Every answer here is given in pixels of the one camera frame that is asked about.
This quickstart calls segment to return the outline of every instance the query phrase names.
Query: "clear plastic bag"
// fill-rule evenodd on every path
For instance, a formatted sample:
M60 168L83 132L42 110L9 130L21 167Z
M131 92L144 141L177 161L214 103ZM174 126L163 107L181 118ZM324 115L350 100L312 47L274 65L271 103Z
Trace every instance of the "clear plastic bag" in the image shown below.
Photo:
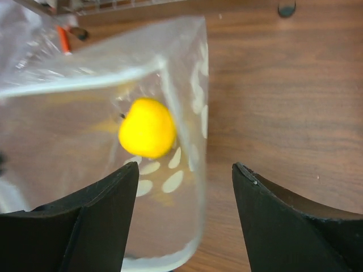
M12 0L0 0L0 83L10 74L60 54L50 16L40 16Z
M173 150L157 160L128 154L117 139L120 114L145 96L166 105L178 129ZM170 271L193 255L205 208L204 18L153 24L47 59L8 76L0 98L0 147L8 158L0 186L16 197L2 201L2 210L33 209L137 161L123 271Z

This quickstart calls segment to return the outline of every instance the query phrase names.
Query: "yellow ball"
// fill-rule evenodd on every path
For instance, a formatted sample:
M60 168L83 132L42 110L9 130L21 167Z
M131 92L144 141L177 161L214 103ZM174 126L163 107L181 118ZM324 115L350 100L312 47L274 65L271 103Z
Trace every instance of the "yellow ball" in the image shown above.
M133 155L157 159L168 153L176 139L169 110L152 98L135 100L119 130L122 147Z

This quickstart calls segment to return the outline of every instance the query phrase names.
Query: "wooden surface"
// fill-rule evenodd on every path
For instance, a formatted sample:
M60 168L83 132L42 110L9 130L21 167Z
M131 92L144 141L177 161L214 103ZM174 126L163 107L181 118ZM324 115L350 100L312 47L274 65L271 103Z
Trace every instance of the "wooden surface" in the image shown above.
M363 213L363 0L298 0L289 19L278 17L277 1L221 2L185 8L208 24L208 213L201 246L177 272L250 270L231 182L237 161ZM107 17L82 19L86 45L147 23Z

